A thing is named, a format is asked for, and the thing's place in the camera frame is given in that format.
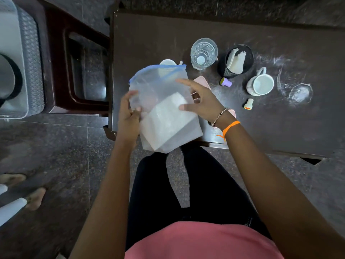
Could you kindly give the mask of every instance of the brown chair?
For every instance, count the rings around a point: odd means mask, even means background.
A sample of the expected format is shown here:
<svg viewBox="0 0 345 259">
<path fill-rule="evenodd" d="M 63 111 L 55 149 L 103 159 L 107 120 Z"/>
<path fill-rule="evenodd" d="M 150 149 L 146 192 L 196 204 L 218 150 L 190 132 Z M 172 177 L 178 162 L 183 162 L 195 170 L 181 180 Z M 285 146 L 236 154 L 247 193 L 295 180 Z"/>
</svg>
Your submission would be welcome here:
<svg viewBox="0 0 345 259">
<path fill-rule="evenodd" d="M 76 87 L 72 53 L 77 42 L 70 34 L 80 35 L 108 50 L 109 38 L 93 30 L 60 8 L 44 0 L 13 0 L 32 16 L 38 26 L 46 113 L 107 114 L 108 102 L 81 99 Z"/>
</svg>

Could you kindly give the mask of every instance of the granite floor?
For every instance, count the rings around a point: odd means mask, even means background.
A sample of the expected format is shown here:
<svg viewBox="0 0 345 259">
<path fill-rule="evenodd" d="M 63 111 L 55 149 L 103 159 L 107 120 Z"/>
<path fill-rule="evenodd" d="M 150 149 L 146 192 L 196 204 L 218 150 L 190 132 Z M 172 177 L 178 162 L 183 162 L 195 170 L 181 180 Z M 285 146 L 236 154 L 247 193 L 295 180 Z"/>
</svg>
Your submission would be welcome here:
<svg viewBox="0 0 345 259">
<path fill-rule="evenodd" d="M 113 0 L 48 0 L 104 34 L 103 21 Z M 344 0 L 129 0 L 127 8 L 220 16 L 232 19 L 345 26 Z M 106 86 L 102 51 L 85 59 L 84 86 L 102 99 Z M 35 188 L 48 191 L 35 212 L 21 210 L 0 228 L 1 258 L 68 256 L 96 197 L 113 142 L 102 126 L 107 117 L 39 114 L 21 121 L 0 121 L 0 173 L 24 173 L 27 181 L 0 196 L 0 206 Z M 207 149 L 244 187 L 228 151 Z M 131 185 L 139 161 L 150 152 L 140 144 L 131 157 Z M 333 156 L 317 165 L 297 157 L 271 160 L 345 236 L 345 132 Z M 189 206 L 188 177 L 179 149 L 167 160 L 171 185 L 183 207 Z"/>
</svg>

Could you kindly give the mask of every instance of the black pants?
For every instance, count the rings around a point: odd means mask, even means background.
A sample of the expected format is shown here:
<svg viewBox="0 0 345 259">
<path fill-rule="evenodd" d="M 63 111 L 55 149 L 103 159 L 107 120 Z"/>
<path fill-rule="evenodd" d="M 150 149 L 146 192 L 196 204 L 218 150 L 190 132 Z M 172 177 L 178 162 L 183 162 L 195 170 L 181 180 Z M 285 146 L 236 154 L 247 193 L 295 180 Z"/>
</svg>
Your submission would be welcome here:
<svg viewBox="0 0 345 259">
<path fill-rule="evenodd" d="M 126 250 L 186 218 L 243 224 L 271 238 L 247 194 L 216 159 L 201 147 L 183 145 L 181 150 L 189 178 L 190 207 L 181 208 L 170 185 L 166 168 L 168 155 L 153 153 L 142 159 L 129 201 Z"/>
</svg>

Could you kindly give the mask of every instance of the pink shirt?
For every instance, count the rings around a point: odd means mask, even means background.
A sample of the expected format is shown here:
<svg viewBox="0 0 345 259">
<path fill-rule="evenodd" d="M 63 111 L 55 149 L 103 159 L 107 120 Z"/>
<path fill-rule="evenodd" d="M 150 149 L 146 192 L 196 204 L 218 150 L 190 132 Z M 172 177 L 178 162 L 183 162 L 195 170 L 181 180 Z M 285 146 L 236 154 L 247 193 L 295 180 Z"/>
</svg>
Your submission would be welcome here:
<svg viewBox="0 0 345 259">
<path fill-rule="evenodd" d="M 135 243 L 125 259 L 283 259 L 274 242 L 239 224 L 176 222 Z"/>
</svg>

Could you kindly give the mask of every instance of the foot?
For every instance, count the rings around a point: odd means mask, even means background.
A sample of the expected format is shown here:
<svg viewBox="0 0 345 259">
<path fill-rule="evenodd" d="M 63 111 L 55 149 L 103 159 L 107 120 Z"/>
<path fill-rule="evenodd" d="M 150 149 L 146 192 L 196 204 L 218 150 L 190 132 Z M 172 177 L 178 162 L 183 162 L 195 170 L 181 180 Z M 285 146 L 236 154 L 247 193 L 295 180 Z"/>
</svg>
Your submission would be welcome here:
<svg viewBox="0 0 345 259">
<path fill-rule="evenodd" d="M 29 194 L 25 199 L 28 201 L 25 208 L 34 211 L 38 209 L 42 203 L 43 196 L 45 194 L 46 189 L 44 187 L 38 188 L 33 193 Z"/>
<path fill-rule="evenodd" d="M 0 175 L 0 184 L 7 187 L 13 187 L 26 180 L 25 174 L 2 174 Z"/>
</svg>

